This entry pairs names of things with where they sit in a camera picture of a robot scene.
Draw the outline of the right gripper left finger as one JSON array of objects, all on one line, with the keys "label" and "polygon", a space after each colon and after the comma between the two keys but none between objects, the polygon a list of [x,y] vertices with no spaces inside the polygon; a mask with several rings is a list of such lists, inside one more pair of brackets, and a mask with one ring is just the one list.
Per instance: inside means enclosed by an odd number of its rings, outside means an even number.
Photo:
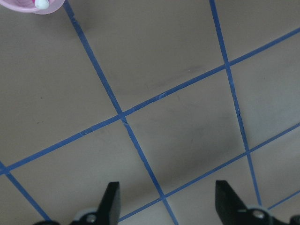
[{"label": "right gripper left finger", "polygon": [[120,183],[108,183],[100,204],[76,213],[70,225],[116,225],[120,218]]}]

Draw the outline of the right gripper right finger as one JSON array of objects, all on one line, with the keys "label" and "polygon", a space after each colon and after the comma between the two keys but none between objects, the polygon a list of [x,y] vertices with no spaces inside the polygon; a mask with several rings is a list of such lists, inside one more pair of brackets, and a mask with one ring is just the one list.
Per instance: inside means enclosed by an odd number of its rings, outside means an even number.
[{"label": "right gripper right finger", "polygon": [[284,225],[267,210],[248,207],[226,180],[215,182],[215,209],[224,225]]}]

